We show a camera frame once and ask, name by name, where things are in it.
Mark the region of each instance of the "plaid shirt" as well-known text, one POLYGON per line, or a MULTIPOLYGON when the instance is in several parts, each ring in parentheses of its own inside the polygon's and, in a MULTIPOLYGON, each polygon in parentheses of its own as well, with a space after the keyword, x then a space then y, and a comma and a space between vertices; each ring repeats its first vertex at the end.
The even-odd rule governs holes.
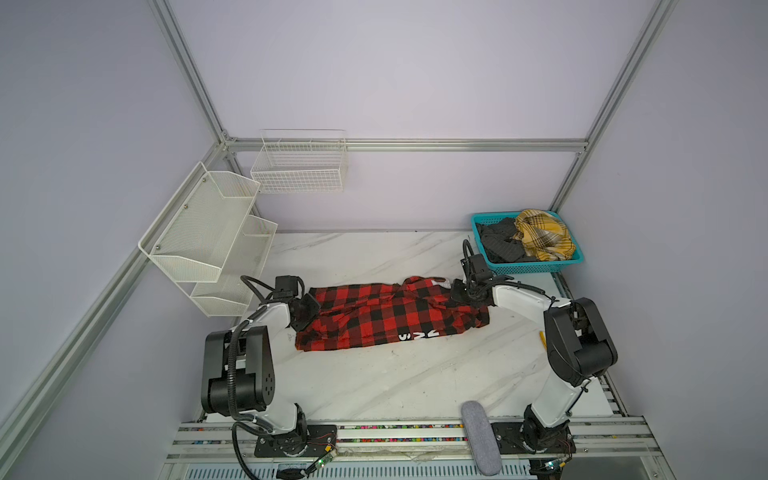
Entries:
POLYGON ((543 210, 523 210, 515 218, 515 226, 518 232, 514 238, 523 243, 526 255, 542 262, 573 258, 576 245, 571 232, 553 215, 543 210))
POLYGON ((350 349, 455 335, 490 323, 488 307, 475 308, 451 300, 442 278, 412 276, 402 285, 313 288, 319 317, 296 334, 296 349, 350 349))

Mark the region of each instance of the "teal plastic basket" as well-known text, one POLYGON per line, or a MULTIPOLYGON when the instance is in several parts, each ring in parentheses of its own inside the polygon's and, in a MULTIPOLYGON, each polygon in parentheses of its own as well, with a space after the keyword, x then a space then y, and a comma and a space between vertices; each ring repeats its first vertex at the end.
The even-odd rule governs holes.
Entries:
MULTIPOLYGON (((560 218, 560 216, 555 212, 548 211, 547 213, 552 214, 554 217, 560 218)), ((578 246, 578 242, 574 238, 573 232, 571 232, 571 240, 573 240, 574 245, 576 246, 576 251, 574 252, 573 258, 570 260, 557 260, 555 262, 492 263, 490 260, 488 260, 488 254, 485 252, 485 248, 482 246, 482 242, 480 241, 480 233, 478 232, 476 224, 480 223, 481 225, 492 225, 502 221, 505 218, 515 218, 519 214, 520 212, 502 212, 496 214, 472 215, 472 231, 475 232, 475 242, 480 249, 480 253, 482 253, 485 261, 488 263, 488 268, 493 270, 497 275, 501 275, 503 273, 559 272, 568 265, 573 265, 574 263, 581 263, 584 261, 584 255, 581 253, 581 248, 578 246)))

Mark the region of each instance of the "marble table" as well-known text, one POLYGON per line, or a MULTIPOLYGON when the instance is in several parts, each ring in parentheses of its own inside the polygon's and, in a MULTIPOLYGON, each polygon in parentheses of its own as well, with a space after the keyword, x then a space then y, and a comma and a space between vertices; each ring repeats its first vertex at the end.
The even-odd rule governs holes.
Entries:
MULTIPOLYGON (((309 288, 461 278, 465 238, 471 233, 278 233, 261 279, 298 275, 309 288)), ((515 278, 560 295, 549 273, 515 278)), ((490 325, 461 335, 332 352, 297 351, 296 334, 285 329, 272 338, 276 387, 310 420, 455 419, 467 400, 478 400, 490 417, 520 416, 550 371, 540 329, 491 307, 490 325)), ((599 385, 573 413, 612 415, 599 385)))

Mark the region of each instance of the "gray sponge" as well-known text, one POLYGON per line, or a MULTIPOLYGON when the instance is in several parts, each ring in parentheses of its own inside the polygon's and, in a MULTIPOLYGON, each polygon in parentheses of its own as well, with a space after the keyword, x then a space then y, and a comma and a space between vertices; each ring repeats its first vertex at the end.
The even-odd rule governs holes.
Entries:
POLYGON ((474 400, 465 402, 462 405, 462 420, 478 470, 483 475, 496 475, 502 470, 502 454, 498 452, 496 436, 485 409, 474 400))

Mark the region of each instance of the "white wire basket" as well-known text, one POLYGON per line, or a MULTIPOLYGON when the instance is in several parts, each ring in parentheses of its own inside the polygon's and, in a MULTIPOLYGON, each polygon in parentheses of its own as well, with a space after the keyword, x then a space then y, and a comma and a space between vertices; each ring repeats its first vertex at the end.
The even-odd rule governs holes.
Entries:
POLYGON ((340 192, 349 159, 343 130, 262 130, 250 176, 263 194, 340 192))
POLYGON ((240 276, 259 277, 277 223, 250 214, 259 182, 202 164, 190 177, 199 177, 190 193, 180 188, 166 206, 168 225, 158 233, 161 214, 139 248, 206 316, 242 316, 253 292, 240 276))
POLYGON ((145 253, 174 282, 218 281, 258 189, 250 178, 207 171, 145 253))
POLYGON ((261 275, 276 231, 277 223, 248 215, 219 280, 195 285, 190 295, 192 301, 208 316, 245 314, 253 292, 240 280, 240 276, 258 278, 261 275))

